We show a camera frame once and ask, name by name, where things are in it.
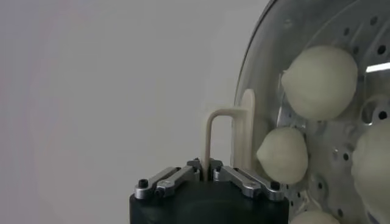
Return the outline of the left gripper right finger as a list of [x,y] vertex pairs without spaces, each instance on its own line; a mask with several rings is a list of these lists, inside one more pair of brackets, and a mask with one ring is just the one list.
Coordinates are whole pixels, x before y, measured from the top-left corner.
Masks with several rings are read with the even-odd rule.
[[270,201],[282,201],[285,198],[279,182],[269,181],[250,170],[225,166],[221,161],[211,159],[209,173],[213,181],[231,182],[248,198],[254,199],[260,195]]

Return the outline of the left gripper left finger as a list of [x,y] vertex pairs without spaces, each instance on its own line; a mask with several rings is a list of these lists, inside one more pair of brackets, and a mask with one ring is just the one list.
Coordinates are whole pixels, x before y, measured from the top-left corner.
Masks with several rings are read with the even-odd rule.
[[147,200],[153,196],[170,197],[183,183],[201,179],[202,166],[196,158],[188,161],[184,167],[167,167],[150,178],[140,179],[133,196],[139,200]]

